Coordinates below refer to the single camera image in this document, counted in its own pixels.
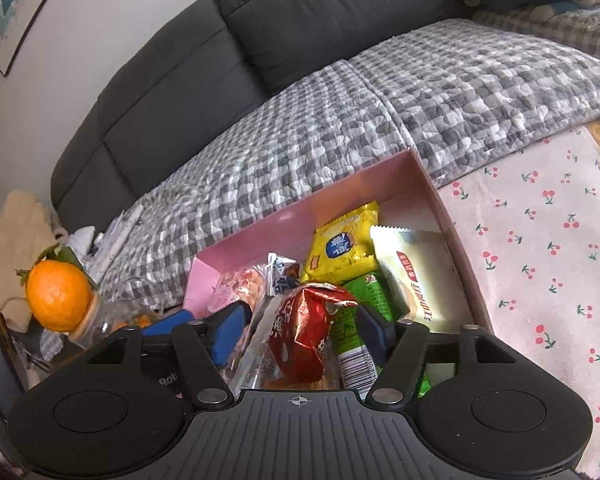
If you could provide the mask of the pink sprinkled snack packet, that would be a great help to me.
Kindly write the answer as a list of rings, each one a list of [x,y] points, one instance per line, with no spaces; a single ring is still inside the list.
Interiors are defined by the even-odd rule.
[[[251,309],[250,330],[255,330],[262,318],[262,306],[266,293],[264,266],[242,266],[234,271],[223,273],[213,289],[206,307],[208,318],[220,312],[234,301],[242,300]]]

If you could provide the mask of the red foil snack packet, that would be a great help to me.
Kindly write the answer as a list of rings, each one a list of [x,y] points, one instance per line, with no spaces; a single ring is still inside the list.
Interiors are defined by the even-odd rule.
[[[268,336],[268,348],[287,382],[303,385],[323,378],[324,347],[337,314],[357,305],[350,292],[325,282],[288,292]]]

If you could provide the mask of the yellow snack packet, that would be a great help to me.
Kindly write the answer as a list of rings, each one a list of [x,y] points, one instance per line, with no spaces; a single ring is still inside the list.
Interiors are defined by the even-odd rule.
[[[378,269],[370,228],[379,221],[379,205],[370,202],[318,228],[300,281],[342,285]]]

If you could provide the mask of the green snack packet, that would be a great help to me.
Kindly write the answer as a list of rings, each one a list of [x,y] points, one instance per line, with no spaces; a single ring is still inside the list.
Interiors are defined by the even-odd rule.
[[[429,328],[393,317],[377,271],[343,288],[354,305],[338,311],[330,331],[343,388],[361,401],[372,400],[382,388],[396,388],[407,399],[422,398],[431,389],[425,372]]]

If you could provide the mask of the glass jar of oranges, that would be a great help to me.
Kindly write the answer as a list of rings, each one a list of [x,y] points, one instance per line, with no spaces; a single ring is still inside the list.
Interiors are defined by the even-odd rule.
[[[81,349],[99,344],[112,333],[125,326],[145,328],[157,323],[160,316],[135,299],[122,298],[106,301],[94,292],[84,317],[68,333],[68,341]]]

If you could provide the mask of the cream snack packet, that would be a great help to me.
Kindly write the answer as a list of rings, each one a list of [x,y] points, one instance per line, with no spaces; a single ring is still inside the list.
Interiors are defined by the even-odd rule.
[[[460,277],[442,234],[372,226],[370,239],[404,320],[442,334],[456,334],[472,322]]]

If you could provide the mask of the white remote control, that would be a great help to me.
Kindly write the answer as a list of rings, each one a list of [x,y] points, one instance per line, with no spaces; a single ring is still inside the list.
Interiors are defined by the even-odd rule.
[[[86,264],[86,272],[96,286],[102,282],[143,212],[143,205],[123,211],[99,237],[96,252]]]

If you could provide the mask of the large orange on jar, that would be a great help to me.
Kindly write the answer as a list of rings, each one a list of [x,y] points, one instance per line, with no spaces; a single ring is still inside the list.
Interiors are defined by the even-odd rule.
[[[71,333],[83,321],[93,292],[82,270],[68,262],[42,260],[16,274],[32,315],[44,328]]]

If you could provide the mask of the cherry print tablecloth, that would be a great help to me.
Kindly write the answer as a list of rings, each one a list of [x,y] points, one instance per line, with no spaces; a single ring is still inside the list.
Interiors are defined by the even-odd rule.
[[[494,333],[582,396],[600,477],[600,152],[587,128],[491,162],[440,191]]]

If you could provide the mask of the grey checkered quilt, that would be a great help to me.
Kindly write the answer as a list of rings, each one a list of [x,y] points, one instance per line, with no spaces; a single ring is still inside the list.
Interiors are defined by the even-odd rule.
[[[600,59],[450,18],[295,82],[138,201],[99,284],[106,300],[184,299],[193,256],[245,226],[411,148],[445,185],[600,118]]]

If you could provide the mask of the dark grey sofa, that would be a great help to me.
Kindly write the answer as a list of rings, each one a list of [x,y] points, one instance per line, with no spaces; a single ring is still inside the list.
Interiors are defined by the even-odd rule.
[[[463,0],[197,0],[110,79],[50,179],[60,223],[105,229],[295,81],[468,12]]]

